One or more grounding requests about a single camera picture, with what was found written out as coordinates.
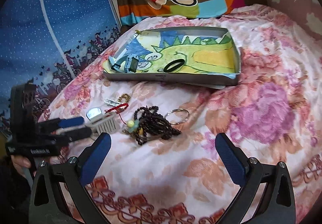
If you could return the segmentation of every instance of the yellow bead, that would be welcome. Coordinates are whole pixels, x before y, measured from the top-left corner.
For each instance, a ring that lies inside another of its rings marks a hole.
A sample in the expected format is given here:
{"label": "yellow bead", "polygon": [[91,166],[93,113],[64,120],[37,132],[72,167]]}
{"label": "yellow bead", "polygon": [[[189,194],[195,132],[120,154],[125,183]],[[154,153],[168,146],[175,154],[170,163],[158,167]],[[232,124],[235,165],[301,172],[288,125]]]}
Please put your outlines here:
{"label": "yellow bead", "polygon": [[133,120],[129,120],[126,122],[126,125],[129,127],[129,128],[132,128],[134,126],[134,121]]}

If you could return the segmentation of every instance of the screw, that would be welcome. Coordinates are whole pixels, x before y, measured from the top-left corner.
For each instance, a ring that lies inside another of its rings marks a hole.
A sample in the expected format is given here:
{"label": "screw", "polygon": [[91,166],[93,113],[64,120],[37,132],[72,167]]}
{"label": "screw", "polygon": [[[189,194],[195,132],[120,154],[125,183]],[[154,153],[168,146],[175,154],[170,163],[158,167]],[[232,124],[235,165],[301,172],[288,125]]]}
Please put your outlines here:
{"label": "screw", "polygon": [[285,164],[283,161],[281,161],[281,162],[279,163],[279,166],[280,166],[280,167],[282,167],[282,168],[285,168],[285,167],[286,167],[286,164]]}
{"label": "screw", "polygon": [[254,157],[249,158],[249,161],[251,162],[251,164],[257,164],[258,162],[257,158]]}
{"label": "screw", "polygon": [[39,163],[39,166],[40,167],[43,167],[43,166],[45,166],[47,164],[47,162],[46,161],[42,161],[41,163]]}
{"label": "screw", "polygon": [[68,159],[68,163],[70,163],[70,164],[73,164],[73,163],[75,163],[77,161],[77,157],[70,157],[69,159]]}

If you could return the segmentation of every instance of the hand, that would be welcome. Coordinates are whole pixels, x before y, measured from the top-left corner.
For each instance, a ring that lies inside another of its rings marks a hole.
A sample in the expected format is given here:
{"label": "hand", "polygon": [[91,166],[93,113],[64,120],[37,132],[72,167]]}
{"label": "hand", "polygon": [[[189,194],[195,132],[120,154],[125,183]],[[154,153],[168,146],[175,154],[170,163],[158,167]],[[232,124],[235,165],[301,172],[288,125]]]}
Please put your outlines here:
{"label": "hand", "polygon": [[26,157],[23,157],[21,155],[11,155],[11,161],[13,163],[14,168],[17,170],[17,172],[21,176],[26,177],[22,167],[30,168],[31,167],[30,161]]}

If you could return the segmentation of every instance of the black bangle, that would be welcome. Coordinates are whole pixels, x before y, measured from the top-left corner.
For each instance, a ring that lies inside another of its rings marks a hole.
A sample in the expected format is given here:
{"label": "black bangle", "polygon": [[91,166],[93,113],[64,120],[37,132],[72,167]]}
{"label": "black bangle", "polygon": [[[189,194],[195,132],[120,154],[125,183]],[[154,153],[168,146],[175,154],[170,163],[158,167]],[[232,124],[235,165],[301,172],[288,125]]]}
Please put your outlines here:
{"label": "black bangle", "polygon": [[164,68],[163,68],[163,72],[173,72],[176,69],[180,68],[181,66],[183,66],[185,64],[185,60],[184,59],[178,59],[178,60],[174,60],[171,61],[170,63],[168,63]]}

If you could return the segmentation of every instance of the red cord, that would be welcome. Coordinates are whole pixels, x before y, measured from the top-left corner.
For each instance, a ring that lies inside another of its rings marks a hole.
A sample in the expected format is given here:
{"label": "red cord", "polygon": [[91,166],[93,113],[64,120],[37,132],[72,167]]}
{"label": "red cord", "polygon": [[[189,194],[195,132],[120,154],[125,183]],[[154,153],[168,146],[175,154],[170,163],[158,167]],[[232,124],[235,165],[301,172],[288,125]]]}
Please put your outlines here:
{"label": "red cord", "polygon": [[116,107],[113,107],[112,109],[109,109],[109,110],[105,110],[105,113],[108,113],[108,112],[111,112],[111,111],[116,111],[116,113],[120,116],[120,118],[121,118],[121,121],[126,125],[126,123],[123,121],[123,119],[122,119],[122,117],[121,117],[121,115],[120,115],[120,112],[118,111],[118,109],[119,108],[121,108],[121,107],[124,107],[125,106],[125,108],[124,109],[126,109],[127,107],[128,107],[128,104],[127,103],[122,103],[122,104],[120,104],[120,105],[118,105],[118,106],[116,106]]}

